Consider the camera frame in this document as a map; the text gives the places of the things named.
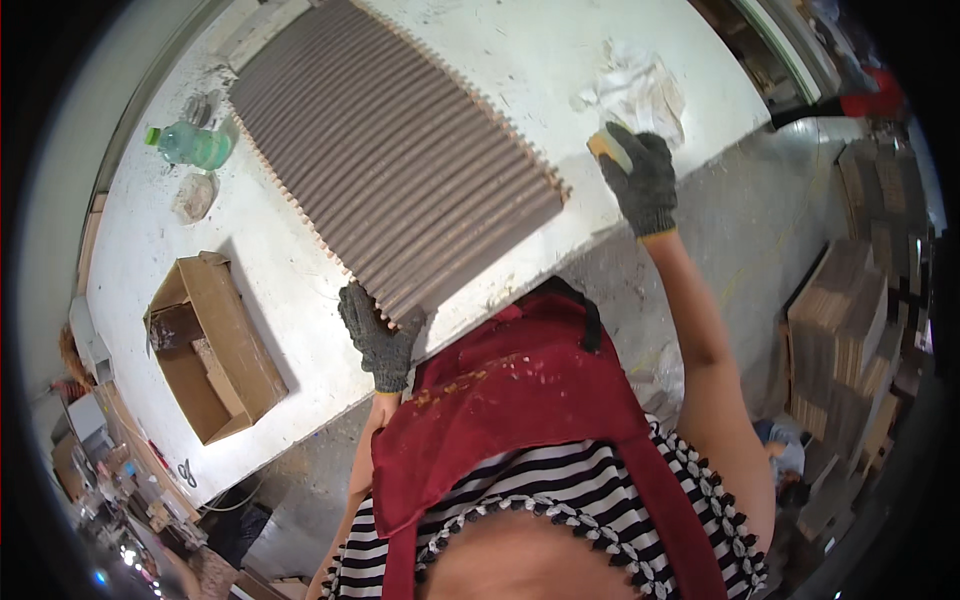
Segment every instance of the black and white striped shirt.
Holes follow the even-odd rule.
[[[756,537],[746,531],[746,517],[733,508],[720,477],[706,459],[676,433],[660,432],[653,417],[650,439],[677,476],[703,523],[727,594],[747,598],[763,586],[766,567],[756,552]],[[418,526],[416,576],[437,560],[446,539],[468,521],[498,510],[530,510],[574,534],[593,540],[598,551],[611,554],[611,564],[632,574],[632,583],[660,600],[680,597],[667,560],[643,502],[616,449],[584,440],[526,448],[494,456],[453,486],[431,507]],[[373,500],[360,504],[347,543],[341,546],[323,583],[325,597],[379,598],[387,564],[388,540],[376,536]]]

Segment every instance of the green bottle cap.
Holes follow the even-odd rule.
[[[143,140],[148,146],[155,146],[160,141],[160,128],[150,127],[147,129],[147,138]]]

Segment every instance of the knit glove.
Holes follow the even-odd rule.
[[[634,164],[627,175],[610,156],[598,158],[604,179],[634,235],[642,240],[676,229],[672,213],[677,207],[677,176],[666,142],[655,133],[632,135],[615,123],[607,124],[607,132]]]
[[[410,356],[426,316],[420,310],[403,328],[391,331],[374,312],[373,299],[353,281],[340,288],[337,306],[353,347],[360,350],[360,368],[373,373],[373,385],[381,394],[402,392],[407,387]]]

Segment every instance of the white workbench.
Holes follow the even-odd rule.
[[[458,69],[510,117],[573,187],[562,214],[502,256],[432,316],[418,355],[448,345],[603,239],[621,218],[585,142],[599,125],[570,98],[603,64],[606,38],[660,54],[686,99],[682,177],[769,119],[747,76],[685,0],[372,0]],[[237,483],[372,392],[337,315],[341,268],[317,247],[242,139],[217,171],[206,219],[179,225],[171,210],[191,167],[171,169],[142,142],[148,125],[179,118],[195,92],[226,89],[214,56],[255,3],[235,3],[194,42],[146,110],[110,188],[88,285],[94,324],[112,355],[116,384],[137,426],[173,466],[190,460],[194,506]],[[216,113],[218,123],[225,115]],[[290,388],[254,427],[203,446],[149,351],[143,314],[174,260],[199,251],[232,259],[254,325]]]

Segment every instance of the plastic bottle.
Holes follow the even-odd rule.
[[[151,127],[144,141],[156,146],[167,162],[192,164],[206,171],[220,168],[233,150],[233,142],[225,133],[202,130],[186,121],[163,130]]]

